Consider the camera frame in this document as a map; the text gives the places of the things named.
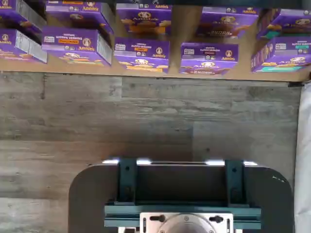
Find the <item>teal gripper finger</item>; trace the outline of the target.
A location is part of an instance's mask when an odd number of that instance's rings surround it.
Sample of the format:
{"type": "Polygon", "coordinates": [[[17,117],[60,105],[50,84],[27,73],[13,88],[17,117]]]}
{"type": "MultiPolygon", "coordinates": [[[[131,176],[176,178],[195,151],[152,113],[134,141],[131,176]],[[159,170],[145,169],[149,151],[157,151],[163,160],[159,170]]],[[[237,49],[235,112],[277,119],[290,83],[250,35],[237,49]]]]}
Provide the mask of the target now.
{"type": "Polygon", "coordinates": [[[228,205],[244,206],[244,163],[242,160],[225,160],[225,181],[228,205]]]}
{"type": "Polygon", "coordinates": [[[134,205],[136,200],[138,165],[136,159],[119,161],[119,183],[117,203],[134,205]]]}

